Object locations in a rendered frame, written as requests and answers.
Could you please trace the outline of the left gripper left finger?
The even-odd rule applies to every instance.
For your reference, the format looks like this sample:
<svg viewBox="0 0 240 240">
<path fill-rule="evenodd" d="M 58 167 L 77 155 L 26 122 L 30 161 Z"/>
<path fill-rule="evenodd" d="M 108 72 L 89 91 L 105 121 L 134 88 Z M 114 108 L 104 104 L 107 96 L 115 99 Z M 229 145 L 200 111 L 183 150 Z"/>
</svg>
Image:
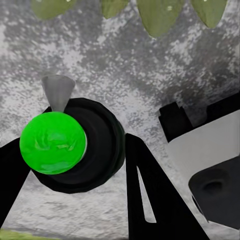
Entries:
<svg viewBox="0 0 240 240">
<path fill-rule="evenodd" d="M 20 139 L 0 147 L 0 228 L 31 171 L 20 151 Z"/>
</svg>

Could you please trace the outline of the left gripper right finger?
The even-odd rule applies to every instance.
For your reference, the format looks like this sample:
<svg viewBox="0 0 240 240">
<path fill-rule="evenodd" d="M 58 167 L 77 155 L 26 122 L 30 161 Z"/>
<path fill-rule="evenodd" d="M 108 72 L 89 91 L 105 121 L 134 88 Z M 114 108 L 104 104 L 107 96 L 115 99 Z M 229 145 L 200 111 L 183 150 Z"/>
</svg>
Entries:
<svg viewBox="0 0 240 240">
<path fill-rule="evenodd" d="M 145 142 L 125 136 L 129 240 L 210 240 Z M 145 220 L 137 167 L 156 223 Z"/>
</svg>

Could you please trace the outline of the insectifuge atomizer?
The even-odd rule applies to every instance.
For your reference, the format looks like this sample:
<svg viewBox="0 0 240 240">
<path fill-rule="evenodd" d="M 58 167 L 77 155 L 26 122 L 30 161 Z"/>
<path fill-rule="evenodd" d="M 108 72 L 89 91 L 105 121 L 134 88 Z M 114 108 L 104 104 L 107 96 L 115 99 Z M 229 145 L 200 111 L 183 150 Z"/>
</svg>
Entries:
<svg viewBox="0 0 240 240">
<path fill-rule="evenodd" d="M 38 180 L 55 192 L 86 193 L 103 185 L 126 161 L 126 135 L 102 103 L 71 98 L 77 80 L 40 80 L 49 107 L 23 129 L 19 150 Z"/>
</svg>

